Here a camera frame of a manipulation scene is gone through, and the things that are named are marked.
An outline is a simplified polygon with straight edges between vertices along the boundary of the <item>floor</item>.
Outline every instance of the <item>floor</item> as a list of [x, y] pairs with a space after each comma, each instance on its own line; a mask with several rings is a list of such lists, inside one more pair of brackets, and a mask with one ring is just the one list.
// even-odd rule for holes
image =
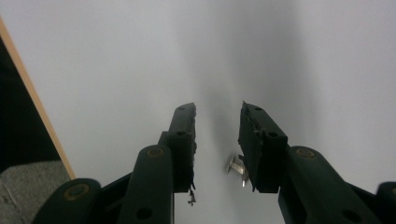
[[69, 180], [21, 78], [0, 43], [0, 223], [32, 223]]

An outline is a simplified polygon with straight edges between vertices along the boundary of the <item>gray carpet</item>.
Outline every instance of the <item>gray carpet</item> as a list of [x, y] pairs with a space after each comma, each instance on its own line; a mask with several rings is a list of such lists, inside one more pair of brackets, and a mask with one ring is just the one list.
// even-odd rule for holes
[[0, 174], [0, 223], [32, 223], [51, 193], [68, 180], [61, 161], [7, 168]]

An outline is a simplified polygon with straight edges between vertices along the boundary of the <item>wooden board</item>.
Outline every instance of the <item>wooden board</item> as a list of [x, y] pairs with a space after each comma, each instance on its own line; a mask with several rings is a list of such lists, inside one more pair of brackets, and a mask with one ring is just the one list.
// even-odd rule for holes
[[25, 85], [26, 89], [29, 92], [30, 97], [32, 97], [33, 103], [35, 104], [35, 108], [37, 109], [40, 118], [43, 120], [43, 123], [49, 133], [49, 137], [51, 138], [53, 145], [55, 145], [56, 150], [58, 151], [59, 156], [61, 157], [62, 162], [64, 163], [64, 167], [66, 168], [67, 173], [69, 174], [71, 179], [76, 178], [72, 167], [70, 166], [69, 160], [67, 159], [66, 155], [64, 154], [64, 149], [62, 148], [61, 143], [50, 123], [50, 120], [47, 116], [47, 113], [38, 98], [37, 93], [35, 92], [35, 87], [32, 84], [32, 81], [29, 78], [28, 72], [26, 68], [23, 66], [23, 62], [17, 50], [15, 49], [14, 43], [12, 43], [11, 37], [7, 31], [6, 26], [2, 18], [0, 17], [0, 36], [6, 45], [9, 55], [11, 56], [12, 61], [14, 62], [18, 73], [21, 76], [23, 84]]

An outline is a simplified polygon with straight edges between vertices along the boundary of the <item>screw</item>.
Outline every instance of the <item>screw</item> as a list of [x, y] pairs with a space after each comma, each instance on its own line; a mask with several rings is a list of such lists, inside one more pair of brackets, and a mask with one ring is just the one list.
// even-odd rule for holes
[[304, 158], [314, 158], [315, 157], [315, 153], [313, 153], [311, 150], [308, 150], [306, 148], [299, 148], [296, 150], [296, 152], [300, 157], [304, 157]]
[[163, 149], [162, 148], [152, 148], [148, 151], [148, 155], [151, 158], [160, 157], [161, 155], [163, 155]]
[[230, 169], [233, 168], [238, 174], [242, 175], [242, 187], [244, 188], [248, 182], [248, 169], [245, 167], [242, 158], [242, 156], [238, 155], [232, 156], [227, 164], [226, 171], [230, 172]]
[[64, 197], [67, 201], [74, 201], [85, 195], [90, 191], [90, 186], [87, 184], [76, 184], [68, 188], [64, 192]]

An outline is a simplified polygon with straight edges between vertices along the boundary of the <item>white table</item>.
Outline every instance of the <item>white table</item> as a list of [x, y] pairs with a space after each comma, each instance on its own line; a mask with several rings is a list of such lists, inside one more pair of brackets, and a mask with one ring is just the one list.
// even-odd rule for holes
[[0, 15], [72, 177], [131, 172], [174, 109], [196, 103], [198, 203], [177, 195], [176, 223], [283, 222], [276, 195], [224, 171], [243, 100], [348, 182], [396, 179], [392, 1], [0, 0]]

